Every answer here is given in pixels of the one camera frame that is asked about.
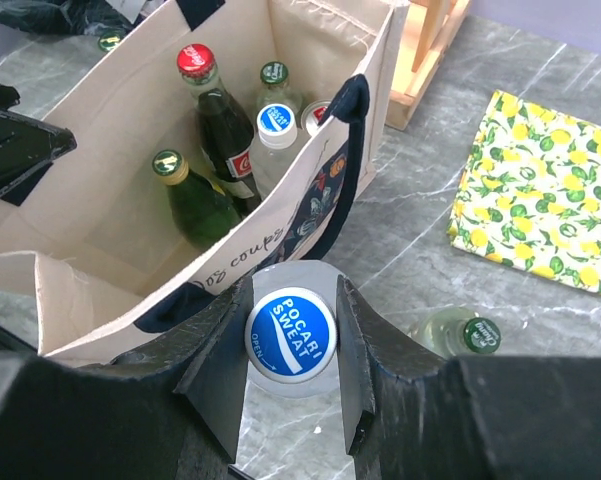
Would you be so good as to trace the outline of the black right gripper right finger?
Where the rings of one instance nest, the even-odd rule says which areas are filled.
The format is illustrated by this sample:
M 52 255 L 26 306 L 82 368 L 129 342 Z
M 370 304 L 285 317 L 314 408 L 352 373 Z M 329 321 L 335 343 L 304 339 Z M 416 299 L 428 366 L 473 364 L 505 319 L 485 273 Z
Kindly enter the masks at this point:
M 346 452 L 360 479 L 601 479 L 601 358 L 444 359 L 337 282 Z

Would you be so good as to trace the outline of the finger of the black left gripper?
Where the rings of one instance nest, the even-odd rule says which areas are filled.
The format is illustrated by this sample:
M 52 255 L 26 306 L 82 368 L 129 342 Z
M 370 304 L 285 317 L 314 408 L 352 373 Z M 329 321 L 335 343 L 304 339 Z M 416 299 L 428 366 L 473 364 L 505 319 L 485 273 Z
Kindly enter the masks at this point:
M 0 199 L 20 206 L 63 155 L 75 150 L 73 133 L 10 109 L 20 95 L 0 84 Z

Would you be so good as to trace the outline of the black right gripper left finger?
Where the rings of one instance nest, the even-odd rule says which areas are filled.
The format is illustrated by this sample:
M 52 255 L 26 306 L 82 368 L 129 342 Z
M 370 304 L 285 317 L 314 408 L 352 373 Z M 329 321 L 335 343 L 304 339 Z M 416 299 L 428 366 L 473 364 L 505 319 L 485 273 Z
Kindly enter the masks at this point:
M 177 295 L 164 332 L 71 368 L 0 327 L 0 479 L 240 479 L 235 465 L 253 305 L 244 276 L 212 300 Z

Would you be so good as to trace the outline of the beige canvas tote bag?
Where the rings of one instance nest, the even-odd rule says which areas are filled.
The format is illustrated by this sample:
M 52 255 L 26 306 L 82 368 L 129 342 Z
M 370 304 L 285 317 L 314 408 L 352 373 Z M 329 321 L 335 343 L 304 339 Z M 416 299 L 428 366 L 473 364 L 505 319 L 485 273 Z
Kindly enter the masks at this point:
M 36 352 L 108 362 L 196 313 L 254 268 L 319 259 L 372 177 L 408 5 L 399 1 L 168 1 L 47 114 L 74 151 L 19 205 L 0 200 L 0 290 L 36 300 Z M 312 99 L 317 133 L 280 184 L 204 253 L 170 217 L 149 162 L 172 148 L 200 166 L 193 99 L 176 67 L 194 43 L 254 103 L 279 59 Z

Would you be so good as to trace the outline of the dark cola glass bottle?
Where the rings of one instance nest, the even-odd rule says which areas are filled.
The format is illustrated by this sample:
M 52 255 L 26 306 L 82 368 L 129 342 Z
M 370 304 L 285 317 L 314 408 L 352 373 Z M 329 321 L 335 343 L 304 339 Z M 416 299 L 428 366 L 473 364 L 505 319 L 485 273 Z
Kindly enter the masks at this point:
M 253 124 L 225 88 L 209 47 L 185 46 L 177 55 L 177 67 L 193 97 L 202 153 L 239 214 L 247 217 L 262 202 L 250 162 Z

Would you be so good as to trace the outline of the clear soda water bottle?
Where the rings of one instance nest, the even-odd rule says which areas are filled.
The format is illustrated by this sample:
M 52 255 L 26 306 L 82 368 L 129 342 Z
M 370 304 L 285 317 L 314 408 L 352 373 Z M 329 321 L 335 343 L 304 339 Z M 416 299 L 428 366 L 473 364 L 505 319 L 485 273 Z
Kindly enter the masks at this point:
M 261 88 L 256 100 L 256 112 L 270 104 L 284 104 L 300 118 L 303 96 L 290 84 L 288 67 L 281 61 L 270 61 L 260 70 Z

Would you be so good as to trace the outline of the silver red soda can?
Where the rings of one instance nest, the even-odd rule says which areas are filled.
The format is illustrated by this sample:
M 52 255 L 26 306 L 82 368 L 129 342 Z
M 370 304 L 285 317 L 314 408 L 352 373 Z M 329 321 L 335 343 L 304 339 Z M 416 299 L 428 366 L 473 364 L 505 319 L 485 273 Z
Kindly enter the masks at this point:
M 330 105 L 329 100 L 318 100 L 310 103 L 302 112 L 301 127 L 311 137 L 319 130 L 320 122 Z

